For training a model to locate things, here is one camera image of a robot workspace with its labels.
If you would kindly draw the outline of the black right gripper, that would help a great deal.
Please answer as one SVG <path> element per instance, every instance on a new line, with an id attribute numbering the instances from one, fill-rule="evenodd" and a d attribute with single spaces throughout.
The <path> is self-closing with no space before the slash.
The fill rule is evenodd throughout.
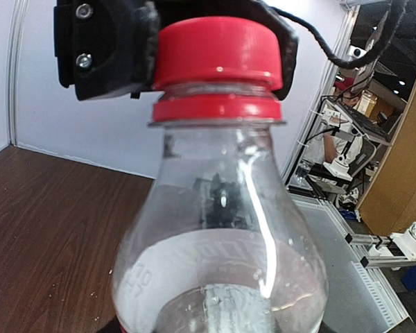
<path id="1" fill-rule="evenodd" d="M 58 80 L 79 101 L 149 92 L 158 52 L 154 1 L 57 1 Z"/>

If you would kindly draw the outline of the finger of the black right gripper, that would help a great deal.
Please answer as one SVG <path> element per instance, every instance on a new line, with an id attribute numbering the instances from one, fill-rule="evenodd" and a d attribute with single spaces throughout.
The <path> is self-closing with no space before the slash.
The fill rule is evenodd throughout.
<path id="1" fill-rule="evenodd" d="M 279 43 L 282 88 L 274 90 L 273 94 L 283 101 L 288 96 L 293 84 L 299 38 L 296 31 L 280 15 L 280 9 L 270 7 L 264 1 L 256 1 L 256 3 L 262 7 L 262 18 L 258 19 L 258 22 L 269 28 L 276 35 Z"/>

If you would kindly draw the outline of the red soda bottle cap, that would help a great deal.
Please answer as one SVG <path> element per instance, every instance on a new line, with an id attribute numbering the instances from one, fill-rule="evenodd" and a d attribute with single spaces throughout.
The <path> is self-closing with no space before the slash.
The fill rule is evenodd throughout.
<path id="1" fill-rule="evenodd" d="M 201 17 L 167 26 L 159 33 L 153 88 L 196 81 L 283 86 L 277 36 L 238 17 Z"/>

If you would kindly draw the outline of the red label soda bottle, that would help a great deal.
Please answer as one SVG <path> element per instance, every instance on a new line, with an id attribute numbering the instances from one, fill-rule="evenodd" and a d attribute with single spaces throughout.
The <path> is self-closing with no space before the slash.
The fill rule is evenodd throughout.
<path id="1" fill-rule="evenodd" d="M 123 332 L 318 332 L 325 265 L 288 195 L 269 89 L 183 83 L 153 109 L 159 174 L 112 273 Z"/>

